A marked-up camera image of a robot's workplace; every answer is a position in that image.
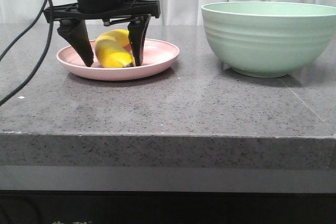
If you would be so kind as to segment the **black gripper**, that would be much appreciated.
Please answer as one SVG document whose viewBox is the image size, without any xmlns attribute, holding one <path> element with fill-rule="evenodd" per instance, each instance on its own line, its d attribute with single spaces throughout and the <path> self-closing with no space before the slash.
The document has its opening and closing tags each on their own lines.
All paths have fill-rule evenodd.
<svg viewBox="0 0 336 224">
<path fill-rule="evenodd" d="M 137 17 L 128 24 L 128 31 L 135 65 L 141 66 L 150 16 L 159 18 L 161 9 L 158 0 L 77 0 L 72 4 L 48 7 L 43 13 L 48 23 L 59 20 L 58 34 L 77 52 L 87 67 L 93 64 L 93 51 L 84 20 Z"/>
</svg>

